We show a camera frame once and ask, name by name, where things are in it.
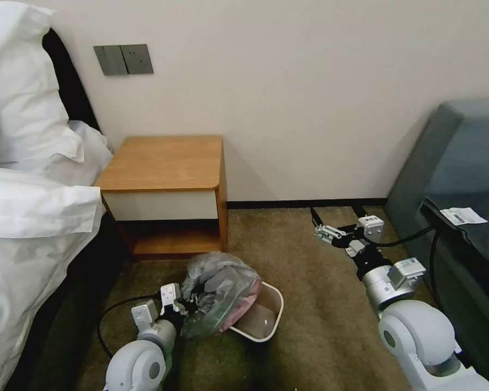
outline trash can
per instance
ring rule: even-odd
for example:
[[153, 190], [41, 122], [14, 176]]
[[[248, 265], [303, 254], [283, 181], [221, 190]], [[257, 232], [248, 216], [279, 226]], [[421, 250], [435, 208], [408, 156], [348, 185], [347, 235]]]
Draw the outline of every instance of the trash can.
[[254, 304], [230, 329], [254, 342], [266, 342], [275, 334], [283, 309], [281, 292], [263, 281]]

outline label with barcode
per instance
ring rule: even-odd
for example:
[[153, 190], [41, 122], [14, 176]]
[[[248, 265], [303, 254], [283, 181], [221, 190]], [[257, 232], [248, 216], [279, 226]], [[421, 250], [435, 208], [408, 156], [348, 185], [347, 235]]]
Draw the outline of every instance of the label with barcode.
[[462, 224], [482, 224], [488, 223], [486, 219], [481, 218], [472, 208], [442, 209], [440, 211], [453, 225]]

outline gray switch panel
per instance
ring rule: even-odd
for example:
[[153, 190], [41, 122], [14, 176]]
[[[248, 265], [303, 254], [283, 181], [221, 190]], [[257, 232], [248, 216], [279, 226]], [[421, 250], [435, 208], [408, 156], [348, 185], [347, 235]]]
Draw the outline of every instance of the gray switch panel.
[[94, 51], [104, 75], [128, 74], [119, 45], [94, 46]]
[[154, 73], [147, 45], [122, 45], [121, 51], [129, 74]]

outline plastic bag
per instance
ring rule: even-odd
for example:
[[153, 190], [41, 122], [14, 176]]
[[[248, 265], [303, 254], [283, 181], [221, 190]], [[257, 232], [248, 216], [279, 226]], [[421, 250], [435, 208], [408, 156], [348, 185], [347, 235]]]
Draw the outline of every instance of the plastic bag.
[[185, 319], [181, 336], [206, 337], [226, 330], [251, 307], [261, 286], [257, 272], [233, 255], [193, 257], [181, 295], [193, 299], [198, 310]]

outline nightstand drawer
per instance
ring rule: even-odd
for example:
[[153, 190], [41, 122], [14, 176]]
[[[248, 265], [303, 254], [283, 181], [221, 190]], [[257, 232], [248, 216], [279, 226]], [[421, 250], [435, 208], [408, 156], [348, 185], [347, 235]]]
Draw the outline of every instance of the nightstand drawer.
[[215, 191], [110, 193], [103, 197], [114, 218], [124, 220], [217, 219]]

